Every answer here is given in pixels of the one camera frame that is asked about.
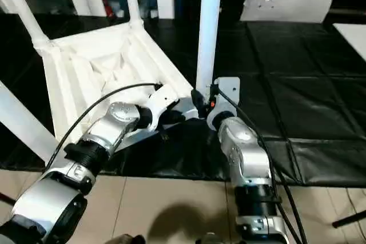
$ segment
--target red object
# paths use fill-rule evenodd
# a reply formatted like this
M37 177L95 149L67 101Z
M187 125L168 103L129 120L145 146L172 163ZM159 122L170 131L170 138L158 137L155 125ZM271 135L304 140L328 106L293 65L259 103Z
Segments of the red object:
M108 0L103 0L103 4L104 4L104 9L105 9L105 13L107 14L107 17L115 17L112 7L109 6L109 4L108 4Z

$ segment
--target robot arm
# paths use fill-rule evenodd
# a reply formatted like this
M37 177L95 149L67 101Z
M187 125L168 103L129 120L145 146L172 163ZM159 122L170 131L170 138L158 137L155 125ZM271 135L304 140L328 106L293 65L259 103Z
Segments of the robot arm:
M55 161L17 200L8 222L0 227L0 243L66 243L82 217L102 166L124 136L147 127L151 112L115 102L76 144L65 147L66 157Z
M233 85L239 86L235 80L238 81L219 78L216 85L225 93L233 93ZM235 97L238 102L238 95L232 94L231 98ZM258 144L255 131L236 116L235 108L221 95L215 100L207 123L218 131L221 150L228 159L238 210L238 233L245 241L288 244L284 221L277 216L278 201L273 196L273 175L266 151Z

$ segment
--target white table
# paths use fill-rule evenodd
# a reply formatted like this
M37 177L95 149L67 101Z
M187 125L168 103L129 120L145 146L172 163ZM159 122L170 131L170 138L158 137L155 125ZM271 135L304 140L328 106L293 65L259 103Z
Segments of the white table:
M366 61L366 25L334 24L334 27Z

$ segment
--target cable connector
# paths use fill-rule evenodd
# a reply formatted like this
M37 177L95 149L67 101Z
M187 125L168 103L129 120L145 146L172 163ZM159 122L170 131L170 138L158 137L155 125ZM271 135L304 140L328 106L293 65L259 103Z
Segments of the cable connector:
M161 87L163 87L164 85L161 84L161 83L158 83L158 84L154 84L154 89L155 91L157 91L158 89L160 89Z
M212 84L210 86L210 96L214 97L215 95L218 95L219 90L220 89L218 88L218 84Z

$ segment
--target white stand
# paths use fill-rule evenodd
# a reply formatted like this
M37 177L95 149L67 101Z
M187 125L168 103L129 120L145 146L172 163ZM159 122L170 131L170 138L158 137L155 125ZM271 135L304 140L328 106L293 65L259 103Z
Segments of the white stand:
M187 118L197 117L197 110L190 98L191 85L145 31L137 0L128 0L131 17L129 23L54 40L49 40L44 35L25 0L12 1L32 38L34 48L43 59L57 140L60 140L82 112L101 96L135 83L153 82L164 85L156 92L159 95L154 96L155 109L161 110L180 99L175 108ZM153 93L152 87L138 87L110 97L82 120L66 143L77 141L91 123L105 114L112 102L123 101L149 106L151 102L148 99ZM32 120L39 129L42 128L11 93L8 94L8 98L11 104L18 106L12 112L14 118L19 116L25 121ZM1 100L0 105L10 108L10 105L4 104ZM35 146L27 141L28 136L24 131L18 131L9 123L5 123L4 113L0 115L0 120L43 160L49 159L55 142L50 142L50 133L46 129L39 130L35 140L41 142L40 140L44 139L47 142ZM152 134L149 130L139 131L126 138L123 144L131 145Z
M220 0L201 0L196 89L208 102L212 84Z

